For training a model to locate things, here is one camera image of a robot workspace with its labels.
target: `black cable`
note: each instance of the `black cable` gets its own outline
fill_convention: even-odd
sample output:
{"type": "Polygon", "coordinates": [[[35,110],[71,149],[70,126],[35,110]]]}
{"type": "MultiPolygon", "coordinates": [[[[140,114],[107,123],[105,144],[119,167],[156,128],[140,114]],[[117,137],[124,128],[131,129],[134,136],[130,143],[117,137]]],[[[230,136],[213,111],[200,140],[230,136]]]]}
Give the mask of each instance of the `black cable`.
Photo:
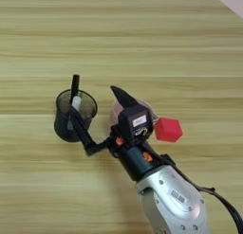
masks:
{"type": "Polygon", "coordinates": [[[237,227],[238,233],[243,234],[243,221],[238,213],[238,211],[221,195],[215,192],[215,188],[206,188],[201,187],[195,184],[193,181],[191,181],[176,165],[172,164],[172,162],[162,155],[158,155],[149,145],[148,143],[143,143],[142,147],[149,152],[152,156],[154,156],[157,160],[161,161],[162,163],[171,166],[184,180],[186,180],[188,183],[190,183],[192,186],[194,186],[198,191],[207,192],[214,197],[216,197],[226,209],[230,212],[232,218],[234,219],[234,223],[237,227]]]}

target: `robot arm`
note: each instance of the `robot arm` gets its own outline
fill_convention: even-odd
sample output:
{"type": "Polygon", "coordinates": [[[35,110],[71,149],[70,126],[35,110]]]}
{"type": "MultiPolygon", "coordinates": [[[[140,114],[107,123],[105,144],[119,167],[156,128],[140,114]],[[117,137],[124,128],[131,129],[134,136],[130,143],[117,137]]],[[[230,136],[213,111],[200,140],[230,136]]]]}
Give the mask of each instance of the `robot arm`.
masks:
{"type": "Polygon", "coordinates": [[[204,199],[171,166],[144,176],[137,184],[137,192],[155,233],[209,233],[204,199]]]}
{"type": "Polygon", "coordinates": [[[88,155],[107,148],[118,158],[133,181],[141,204],[157,234],[209,234],[205,201],[200,192],[205,191],[229,210],[239,234],[243,222],[236,209],[215,192],[194,184],[170,159],[157,155],[146,143],[153,133],[150,111],[126,92],[117,87],[112,90],[123,107],[118,124],[111,127],[110,137],[97,144],[84,127],[78,111],[71,107],[70,121],[88,155]]]}

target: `wood grain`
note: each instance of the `wood grain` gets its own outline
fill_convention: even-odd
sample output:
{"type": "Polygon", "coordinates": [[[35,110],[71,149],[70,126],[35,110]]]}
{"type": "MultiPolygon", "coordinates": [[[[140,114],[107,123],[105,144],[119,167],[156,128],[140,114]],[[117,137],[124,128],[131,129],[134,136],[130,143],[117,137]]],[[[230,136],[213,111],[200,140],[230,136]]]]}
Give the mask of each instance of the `wood grain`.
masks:
{"type": "MultiPolygon", "coordinates": [[[[97,140],[116,84],[181,120],[177,144],[151,144],[243,213],[242,35],[216,0],[0,0],[0,233],[152,233],[120,163],[54,133],[74,73],[99,103],[97,140]]],[[[205,197],[212,233],[236,233],[205,197]]]]}

